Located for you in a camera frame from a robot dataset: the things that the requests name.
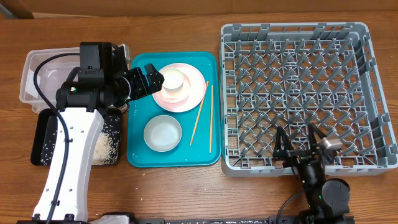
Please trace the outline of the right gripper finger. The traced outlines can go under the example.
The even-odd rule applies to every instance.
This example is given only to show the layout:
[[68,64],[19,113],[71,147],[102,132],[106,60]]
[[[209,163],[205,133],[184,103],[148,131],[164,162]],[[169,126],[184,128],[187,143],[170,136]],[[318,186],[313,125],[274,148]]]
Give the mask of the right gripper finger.
[[292,143],[288,137],[285,129],[282,126],[277,127],[274,145],[274,156],[288,156],[289,152],[293,150]]
[[325,138],[326,135],[313,123],[308,123],[307,126],[308,126],[308,141],[310,143],[310,150],[312,152],[315,152],[317,150],[317,144],[318,144],[315,135],[317,135],[320,139]]

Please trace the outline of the small white cup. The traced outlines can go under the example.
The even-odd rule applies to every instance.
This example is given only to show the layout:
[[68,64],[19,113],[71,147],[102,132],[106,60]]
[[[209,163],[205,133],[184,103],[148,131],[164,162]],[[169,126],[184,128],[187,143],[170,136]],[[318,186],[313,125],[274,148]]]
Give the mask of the small white cup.
[[166,68],[161,71],[164,76],[162,86],[167,91],[178,91],[182,88],[184,83],[184,74],[177,68]]

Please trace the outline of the grey bowl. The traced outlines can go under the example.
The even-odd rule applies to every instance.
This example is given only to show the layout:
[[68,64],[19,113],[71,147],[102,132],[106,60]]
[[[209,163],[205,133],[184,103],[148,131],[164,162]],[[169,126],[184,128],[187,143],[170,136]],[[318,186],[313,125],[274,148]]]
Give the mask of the grey bowl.
[[144,141],[156,152],[174,149],[182,138],[182,127],[172,116],[159,115],[152,118],[144,128]]

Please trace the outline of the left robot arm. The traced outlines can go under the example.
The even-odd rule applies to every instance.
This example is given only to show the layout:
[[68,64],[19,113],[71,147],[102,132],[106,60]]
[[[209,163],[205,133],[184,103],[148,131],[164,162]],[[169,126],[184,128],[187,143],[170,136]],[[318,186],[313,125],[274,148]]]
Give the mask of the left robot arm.
[[52,104],[37,83],[40,69],[68,52],[41,62],[33,74],[40,97],[57,117],[57,138],[44,191],[29,223],[87,223],[87,193],[96,142],[110,106],[162,89],[164,76],[148,63],[130,68],[124,45],[82,42],[76,56],[80,64],[71,70]]

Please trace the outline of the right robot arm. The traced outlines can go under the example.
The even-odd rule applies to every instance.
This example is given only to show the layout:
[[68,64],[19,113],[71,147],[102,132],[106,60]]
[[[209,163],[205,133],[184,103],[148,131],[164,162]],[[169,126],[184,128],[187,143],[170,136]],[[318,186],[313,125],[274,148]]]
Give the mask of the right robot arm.
[[313,123],[308,123],[309,148],[296,151],[292,141],[282,127],[277,128],[273,159],[282,161],[284,168],[292,169],[302,183],[302,190],[288,198],[276,215],[280,223],[287,204],[305,194],[308,209],[302,210],[292,223],[354,223],[349,213],[349,184],[339,178],[327,179],[326,166],[342,149],[339,139],[329,139]]

